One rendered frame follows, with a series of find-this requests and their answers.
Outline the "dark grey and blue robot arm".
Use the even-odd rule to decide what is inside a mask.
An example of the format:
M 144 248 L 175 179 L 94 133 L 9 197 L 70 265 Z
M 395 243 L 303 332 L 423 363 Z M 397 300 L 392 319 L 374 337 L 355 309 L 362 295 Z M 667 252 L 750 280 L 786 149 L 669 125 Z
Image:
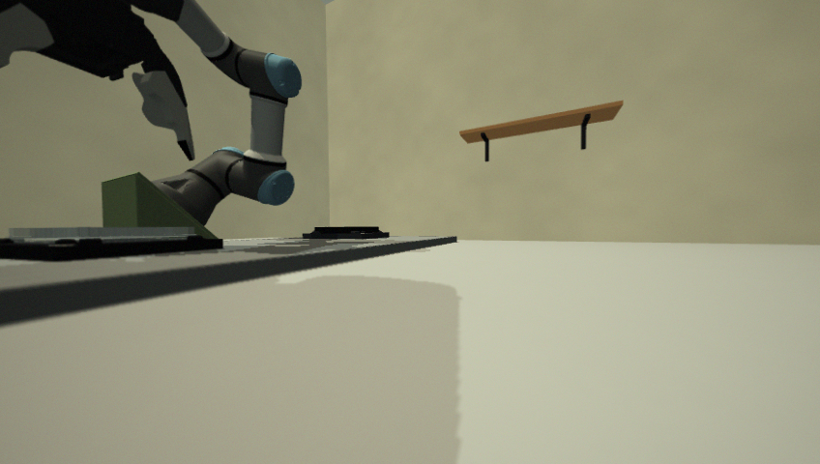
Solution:
M 251 98 L 249 150 L 224 147 L 180 175 L 151 182 L 203 226 L 231 192 L 263 204 L 286 202 L 295 182 L 282 156 L 284 115 L 288 98 L 298 96 L 302 87 L 297 65 L 235 44 L 195 0 L 127 2 L 174 21 L 210 62 L 249 88 Z

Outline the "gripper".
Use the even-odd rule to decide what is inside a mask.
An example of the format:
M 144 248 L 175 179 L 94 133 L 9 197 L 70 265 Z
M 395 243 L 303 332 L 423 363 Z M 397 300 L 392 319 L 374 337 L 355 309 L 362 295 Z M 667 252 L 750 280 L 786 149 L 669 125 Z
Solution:
M 114 81 L 141 63 L 132 80 L 142 112 L 154 126 L 174 130 L 195 160 L 187 101 L 179 75 L 144 18 L 125 0 L 0 0 L 0 68 L 15 51 L 42 54 Z

